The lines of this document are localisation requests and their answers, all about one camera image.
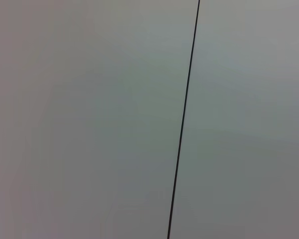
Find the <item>white wall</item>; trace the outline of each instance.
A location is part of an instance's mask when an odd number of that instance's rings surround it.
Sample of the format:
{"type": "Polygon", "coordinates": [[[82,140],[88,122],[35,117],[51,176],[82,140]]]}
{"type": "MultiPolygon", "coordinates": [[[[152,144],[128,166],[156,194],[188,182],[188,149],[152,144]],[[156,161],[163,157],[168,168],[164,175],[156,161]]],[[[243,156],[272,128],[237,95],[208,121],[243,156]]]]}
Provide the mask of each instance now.
{"type": "Polygon", "coordinates": [[[0,0],[0,239],[167,235],[195,0],[0,0]]]}
{"type": "Polygon", "coordinates": [[[299,239],[299,1],[201,2],[171,238],[299,239]]]}

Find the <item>plain background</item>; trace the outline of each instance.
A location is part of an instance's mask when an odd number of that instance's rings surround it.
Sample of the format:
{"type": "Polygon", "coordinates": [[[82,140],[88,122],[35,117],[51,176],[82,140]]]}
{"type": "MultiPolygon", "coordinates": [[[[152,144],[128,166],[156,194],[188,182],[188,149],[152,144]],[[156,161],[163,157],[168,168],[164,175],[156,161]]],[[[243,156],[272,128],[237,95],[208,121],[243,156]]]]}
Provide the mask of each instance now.
{"type": "Polygon", "coordinates": [[[299,1],[203,0],[173,239],[299,239],[299,1]]]}
{"type": "Polygon", "coordinates": [[[164,239],[195,0],[0,0],[0,239],[164,239]]]}

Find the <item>gray surface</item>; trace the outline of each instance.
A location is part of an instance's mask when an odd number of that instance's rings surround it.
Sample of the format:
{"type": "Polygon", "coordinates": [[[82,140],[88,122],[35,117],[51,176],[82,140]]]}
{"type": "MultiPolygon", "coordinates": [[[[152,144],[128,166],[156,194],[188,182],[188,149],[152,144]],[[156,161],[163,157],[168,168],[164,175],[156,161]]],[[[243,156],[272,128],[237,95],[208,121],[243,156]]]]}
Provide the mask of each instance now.
{"type": "Polygon", "coordinates": [[[292,3],[202,1],[172,239],[299,239],[292,3]]]}
{"type": "Polygon", "coordinates": [[[0,1],[0,239],[163,239],[195,0],[0,1]]]}

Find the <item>white panel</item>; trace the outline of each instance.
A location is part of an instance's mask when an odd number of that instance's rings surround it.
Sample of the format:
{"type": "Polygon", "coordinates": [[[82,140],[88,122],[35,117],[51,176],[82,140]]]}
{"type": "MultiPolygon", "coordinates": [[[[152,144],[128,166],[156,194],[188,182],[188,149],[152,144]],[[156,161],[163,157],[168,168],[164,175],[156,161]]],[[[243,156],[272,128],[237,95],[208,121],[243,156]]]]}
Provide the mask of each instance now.
{"type": "Polygon", "coordinates": [[[163,239],[196,0],[0,0],[0,238],[163,239]]]}
{"type": "Polygon", "coordinates": [[[201,2],[174,210],[172,239],[299,239],[299,1],[201,2]]]}

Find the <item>black line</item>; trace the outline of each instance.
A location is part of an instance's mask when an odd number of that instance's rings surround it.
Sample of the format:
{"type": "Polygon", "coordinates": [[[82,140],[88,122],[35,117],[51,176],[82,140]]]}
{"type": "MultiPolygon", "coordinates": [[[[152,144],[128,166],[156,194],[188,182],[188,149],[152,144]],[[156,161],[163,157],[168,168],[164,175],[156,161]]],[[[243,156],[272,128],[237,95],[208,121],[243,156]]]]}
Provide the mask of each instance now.
{"type": "Polygon", "coordinates": [[[190,62],[189,62],[189,70],[188,70],[188,77],[187,77],[187,86],[186,86],[186,94],[185,94],[183,118],[182,118],[182,122],[181,122],[179,144],[178,144],[178,154],[177,154],[177,163],[176,163],[175,178],[174,178],[173,195],[172,195],[172,198],[171,198],[170,213],[169,213],[167,239],[169,239],[169,237],[170,237],[171,219],[173,217],[173,208],[174,208],[174,199],[175,199],[176,182],[177,182],[177,174],[178,174],[179,156],[180,156],[181,140],[182,140],[182,137],[183,137],[184,119],[185,119],[185,111],[186,111],[186,103],[187,103],[187,95],[188,95],[188,86],[189,86],[191,62],[193,60],[193,52],[194,52],[194,45],[195,45],[195,38],[196,38],[196,29],[197,29],[197,20],[198,20],[198,13],[199,13],[199,5],[200,5],[200,0],[198,0],[196,22],[195,22],[195,30],[194,30],[194,37],[193,37],[193,45],[192,45],[192,48],[191,48],[191,55],[190,55],[190,62]]]}

